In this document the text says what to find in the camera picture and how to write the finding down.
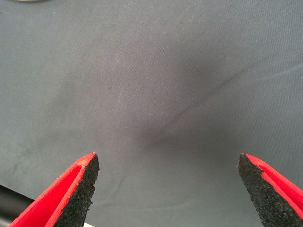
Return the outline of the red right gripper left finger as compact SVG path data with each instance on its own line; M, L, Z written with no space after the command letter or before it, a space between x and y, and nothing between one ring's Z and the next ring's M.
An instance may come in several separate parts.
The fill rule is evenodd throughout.
M75 161L10 226L82 227L92 204L99 172L93 152Z

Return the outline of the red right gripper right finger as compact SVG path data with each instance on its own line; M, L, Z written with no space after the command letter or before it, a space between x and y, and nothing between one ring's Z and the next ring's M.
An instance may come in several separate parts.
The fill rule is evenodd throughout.
M303 190L263 160L242 153L239 175L265 227L301 227Z

